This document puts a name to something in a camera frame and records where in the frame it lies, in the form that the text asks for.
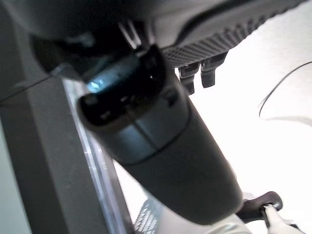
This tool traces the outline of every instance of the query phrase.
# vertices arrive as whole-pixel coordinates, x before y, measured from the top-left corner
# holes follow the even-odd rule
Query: black cable
[[[261,103],[259,104],[259,106],[261,106],[261,107],[260,107],[260,110],[259,110],[259,118],[261,118],[261,112],[262,112],[262,109],[263,109],[265,103],[268,101],[268,99],[269,99],[270,96],[274,93],[274,91],[280,86],[280,84],[283,83],[283,81],[284,81],[287,77],[289,77],[293,72],[297,71],[298,69],[300,69],[300,68],[302,68],[302,67],[304,67],[304,66],[306,66],[306,65],[308,65],[308,64],[310,64],[310,63],[312,63],[312,61],[306,62],[306,63],[304,63],[304,64],[302,64],[302,65],[300,65],[300,66],[294,68],[293,70],[291,70],[290,72],[288,72],[288,73],[279,81],[279,83],[277,83],[277,85],[269,92],[268,95],[266,95],[266,97],[265,97],[265,98],[261,101]]]
[[[1,105],[1,103],[3,103],[4,101],[7,101],[8,99],[14,97],[15,95],[20,94],[20,93],[22,93],[22,92],[24,92],[24,91],[26,91],[26,90],[28,90],[28,89],[34,87],[35,85],[40,84],[40,83],[42,83],[42,82],[48,80],[48,79],[51,78],[51,77],[53,77],[53,76],[49,76],[49,77],[46,77],[46,78],[44,78],[44,79],[42,79],[42,80],[39,80],[39,81],[37,81],[37,82],[35,82],[35,83],[33,83],[33,84],[31,84],[31,85],[25,87],[25,88],[22,88],[21,90],[17,91],[16,93],[13,93],[13,94],[11,94],[11,95],[9,95],[9,96],[7,96],[7,97],[1,99],[1,100],[0,100],[0,105]]]

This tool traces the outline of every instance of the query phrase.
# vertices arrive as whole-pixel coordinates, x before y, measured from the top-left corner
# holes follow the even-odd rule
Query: textured black plastic
[[[296,7],[304,0],[225,3],[189,22],[164,54],[173,67],[185,66],[225,53],[237,46],[269,18]]]

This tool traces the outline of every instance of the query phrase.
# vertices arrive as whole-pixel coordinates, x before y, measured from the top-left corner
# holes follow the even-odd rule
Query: metal mesh grille
[[[155,234],[159,222],[161,204],[150,198],[145,201],[134,224],[138,234]]]

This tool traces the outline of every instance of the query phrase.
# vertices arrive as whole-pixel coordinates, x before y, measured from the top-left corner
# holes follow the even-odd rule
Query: gray panel
[[[62,81],[25,91],[48,76],[1,6],[0,55],[0,117],[32,233],[108,233]]]
[[[0,233],[31,234],[0,123]]]

